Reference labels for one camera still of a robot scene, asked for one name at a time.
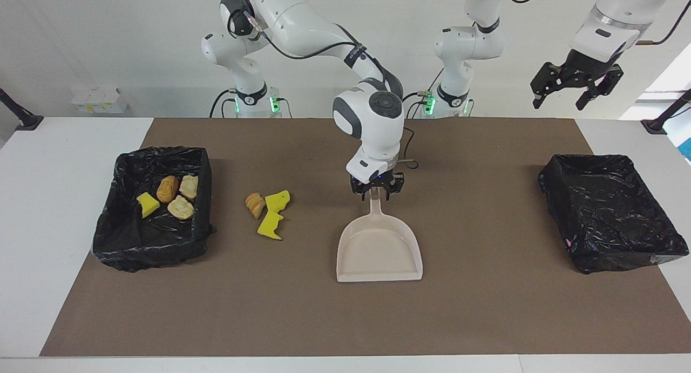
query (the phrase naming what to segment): black trash bag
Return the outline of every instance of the black trash bag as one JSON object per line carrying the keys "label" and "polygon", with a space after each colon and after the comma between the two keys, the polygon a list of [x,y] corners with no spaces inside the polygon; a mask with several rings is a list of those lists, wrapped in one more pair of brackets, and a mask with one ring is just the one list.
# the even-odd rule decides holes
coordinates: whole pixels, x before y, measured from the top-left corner
{"label": "black trash bag", "polygon": [[555,155],[538,181],[568,255],[584,274],[659,265],[689,253],[627,156]]}
{"label": "black trash bag", "polygon": [[[155,198],[161,180],[199,176],[194,215],[181,221],[166,204],[141,218],[137,196]],[[200,147],[149,147],[122,154],[116,161],[111,191],[98,219],[92,252],[99,261],[118,270],[136,272],[179,264],[207,251],[212,199],[212,170],[207,151]]]}

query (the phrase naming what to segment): sponge piece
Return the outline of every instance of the sponge piece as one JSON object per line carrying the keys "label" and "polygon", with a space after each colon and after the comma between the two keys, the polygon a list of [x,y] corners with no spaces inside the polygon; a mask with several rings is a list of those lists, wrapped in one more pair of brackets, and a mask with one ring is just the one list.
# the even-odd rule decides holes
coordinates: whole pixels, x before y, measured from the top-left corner
{"label": "sponge piece", "polygon": [[143,193],[137,197],[137,201],[141,204],[141,218],[146,218],[161,206],[158,200],[154,199],[149,193]]}

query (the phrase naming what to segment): blue object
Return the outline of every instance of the blue object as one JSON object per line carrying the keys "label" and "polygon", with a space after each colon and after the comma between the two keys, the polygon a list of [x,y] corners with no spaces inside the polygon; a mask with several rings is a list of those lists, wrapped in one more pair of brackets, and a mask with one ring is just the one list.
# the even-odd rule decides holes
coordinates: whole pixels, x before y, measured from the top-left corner
{"label": "blue object", "polygon": [[687,159],[691,160],[691,138],[679,146],[679,152],[686,156]]}

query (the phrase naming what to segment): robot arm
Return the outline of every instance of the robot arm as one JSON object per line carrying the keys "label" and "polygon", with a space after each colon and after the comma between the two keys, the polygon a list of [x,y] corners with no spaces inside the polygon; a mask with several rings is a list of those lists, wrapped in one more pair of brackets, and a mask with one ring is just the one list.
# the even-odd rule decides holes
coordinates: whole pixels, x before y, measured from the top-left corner
{"label": "robot arm", "polygon": [[259,64],[245,57],[264,46],[266,42],[232,38],[228,33],[211,33],[202,39],[207,60],[227,68],[235,80],[240,117],[271,117],[279,111],[275,102],[278,92],[267,85]]}
{"label": "robot arm", "polygon": [[498,58],[506,48],[506,35],[499,27],[503,0],[466,0],[466,14],[473,26],[444,29],[435,43],[435,53],[444,62],[444,76],[432,88],[433,105],[422,117],[456,117],[468,97],[473,69],[467,60]]}
{"label": "robot arm", "polygon": [[561,66],[545,63],[531,82],[538,109],[550,93],[585,87],[577,108],[609,95],[624,75],[615,62],[636,44],[667,0],[598,0],[573,37]]}
{"label": "robot arm", "polygon": [[321,17],[307,0],[222,0],[221,14],[234,36],[266,41],[294,59],[333,56],[360,75],[363,80],[333,103],[336,125],[361,141],[346,169],[356,192],[380,184],[387,194],[400,191],[403,179],[392,169],[403,135],[403,88],[365,46]]}

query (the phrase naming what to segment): dustpan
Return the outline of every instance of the dustpan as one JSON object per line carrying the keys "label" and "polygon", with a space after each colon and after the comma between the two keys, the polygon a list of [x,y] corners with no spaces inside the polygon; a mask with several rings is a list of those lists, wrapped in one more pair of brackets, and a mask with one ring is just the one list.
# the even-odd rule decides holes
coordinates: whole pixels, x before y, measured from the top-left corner
{"label": "dustpan", "polygon": [[380,189],[370,190],[370,213],[341,234],[336,259],[338,282],[422,279],[417,238],[404,221],[382,212]]}

